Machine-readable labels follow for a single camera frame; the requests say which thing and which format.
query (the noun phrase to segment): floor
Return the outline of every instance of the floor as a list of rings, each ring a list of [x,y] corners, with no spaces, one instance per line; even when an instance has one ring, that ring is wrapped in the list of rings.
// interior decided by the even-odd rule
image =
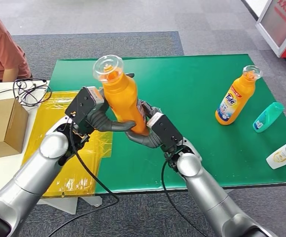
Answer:
[[[178,31],[185,55],[248,53],[275,97],[286,107],[286,62],[277,58],[259,34],[241,0],[0,0],[0,18],[12,35]],[[213,236],[188,194],[173,196]],[[234,190],[231,196],[261,224],[286,236],[286,187]],[[198,236],[163,194],[129,195],[124,200],[57,236]],[[80,201],[79,208],[82,212],[89,207]],[[69,217],[37,206],[21,236],[45,236]]]
[[[251,8],[257,17],[260,17],[263,10],[266,7],[268,0],[244,0]]]

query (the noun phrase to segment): green table mat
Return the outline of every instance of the green table mat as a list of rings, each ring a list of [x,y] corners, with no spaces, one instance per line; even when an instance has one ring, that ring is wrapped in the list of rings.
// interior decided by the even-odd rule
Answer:
[[[79,90],[100,83],[94,79],[95,59],[57,60],[50,82],[54,91]],[[247,54],[158,58],[125,58],[125,71],[134,72],[139,98],[161,108],[201,156],[202,164],[223,187],[286,183],[286,166],[272,170],[266,158],[286,143],[286,117],[281,114],[263,133],[253,122],[275,101],[261,78],[233,124],[222,126],[214,112],[229,86],[253,62]],[[109,115],[113,118],[111,111]],[[161,188],[161,149],[149,149],[115,132],[112,155],[102,159],[98,177],[114,192]],[[168,168],[168,188],[185,188]],[[99,185],[97,193],[105,192]]]

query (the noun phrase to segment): orange bottle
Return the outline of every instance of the orange bottle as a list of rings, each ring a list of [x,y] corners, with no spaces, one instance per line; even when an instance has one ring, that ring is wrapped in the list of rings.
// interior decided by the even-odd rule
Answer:
[[[122,59],[115,55],[101,57],[94,65],[94,76],[102,82],[105,98],[118,121],[135,121],[134,132],[149,133],[144,110],[137,99],[137,85],[123,72]]]
[[[235,80],[222,103],[215,112],[215,118],[222,125],[234,122],[255,91],[255,82],[261,71],[253,65],[246,66],[243,75]]]

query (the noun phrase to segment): bottle cap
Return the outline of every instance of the bottle cap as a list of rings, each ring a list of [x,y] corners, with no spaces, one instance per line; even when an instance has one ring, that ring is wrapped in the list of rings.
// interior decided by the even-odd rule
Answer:
[[[262,72],[255,65],[248,65],[243,69],[243,75],[248,80],[258,80],[262,76]]]
[[[101,82],[113,82],[123,72],[123,61],[115,55],[106,55],[94,64],[94,77]]]

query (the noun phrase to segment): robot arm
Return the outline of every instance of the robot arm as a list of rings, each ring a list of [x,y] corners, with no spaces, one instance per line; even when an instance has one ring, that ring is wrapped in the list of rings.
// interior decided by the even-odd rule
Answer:
[[[83,87],[48,130],[40,147],[0,190],[0,237],[17,236],[34,206],[74,155],[70,135],[77,150],[82,149],[96,128],[99,131],[126,131],[134,122],[110,121],[109,105],[96,87]]]
[[[145,110],[152,108],[143,104]],[[166,115],[157,112],[147,122],[161,142],[169,166],[180,175],[188,191],[220,237],[276,237],[249,217],[201,165],[202,158]]]

